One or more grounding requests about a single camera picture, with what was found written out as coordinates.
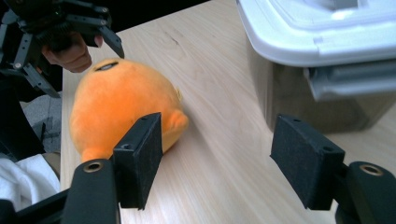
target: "wooden table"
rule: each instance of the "wooden table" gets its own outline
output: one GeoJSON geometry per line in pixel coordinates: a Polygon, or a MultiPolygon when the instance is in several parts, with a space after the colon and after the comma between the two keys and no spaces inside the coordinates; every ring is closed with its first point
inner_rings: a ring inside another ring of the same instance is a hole
{"type": "MultiPolygon", "coordinates": [[[[331,212],[305,210],[269,157],[273,134],[259,109],[235,4],[212,0],[119,33],[126,59],[180,88],[191,121],[163,156],[146,209],[122,209],[122,223],[335,223],[336,203],[331,212]]],[[[108,46],[90,51],[95,63],[117,57],[108,46]]],[[[68,119],[82,76],[64,75],[63,189],[80,164],[68,119]]],[[[329,138],[346,151],[346,164],[369,161],[396,174],[395,118],[393,107],[370,130],[329,138]]]]}

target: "gray carpet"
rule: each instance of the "gray carpet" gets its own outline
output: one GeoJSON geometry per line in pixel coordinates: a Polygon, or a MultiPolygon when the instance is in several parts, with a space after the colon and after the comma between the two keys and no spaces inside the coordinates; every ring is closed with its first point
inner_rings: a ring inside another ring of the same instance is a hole
{"type": "Polygon", "coordinates": [[[47,152],[61,150],[62,99],[40,96],[22,109],[47,152]]]}

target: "plastic storage bin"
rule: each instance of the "plastic storage bin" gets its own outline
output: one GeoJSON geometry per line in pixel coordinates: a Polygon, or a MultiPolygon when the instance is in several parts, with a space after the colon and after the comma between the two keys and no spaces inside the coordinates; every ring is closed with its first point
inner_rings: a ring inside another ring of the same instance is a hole
{"type": "Polygon", "coordinates": [[[371,127],[396,102],[393,0],[239,0],[271,130],[290,114],[323,133],[371,127]]]}

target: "orange plush toy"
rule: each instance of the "orange plush toy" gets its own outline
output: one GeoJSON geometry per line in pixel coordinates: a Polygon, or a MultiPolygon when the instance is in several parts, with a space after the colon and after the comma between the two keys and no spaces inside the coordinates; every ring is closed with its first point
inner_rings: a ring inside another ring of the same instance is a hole
{"type": "Polygon", "coordinates": [[[82,162],[110,158],[138,119],[157,112],[167,151],[189,124],[180,100],[166,77],[142,63],[107,59],[96,64],[78,85],[70,117],[71,137],[82,162]]]}

